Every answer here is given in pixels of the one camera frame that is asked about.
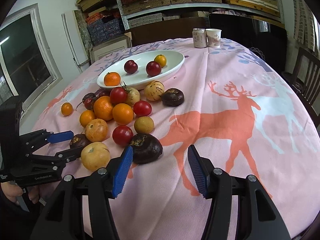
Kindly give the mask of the person's left hand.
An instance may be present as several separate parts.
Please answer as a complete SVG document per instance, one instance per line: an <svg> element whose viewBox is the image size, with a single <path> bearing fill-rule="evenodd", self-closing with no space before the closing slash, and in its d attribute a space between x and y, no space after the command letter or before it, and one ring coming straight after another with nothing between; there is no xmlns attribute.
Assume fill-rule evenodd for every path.
<svg viewBox="0 0 320 240"><path fill-rule="evenodd" d="M1 200L16 203L17 197L22 196L22 194L23 190L18 185L9 182L1 183ZM40 199L39 187L30 187L28 189L28 197L33 204L36 204Z"/></svg>

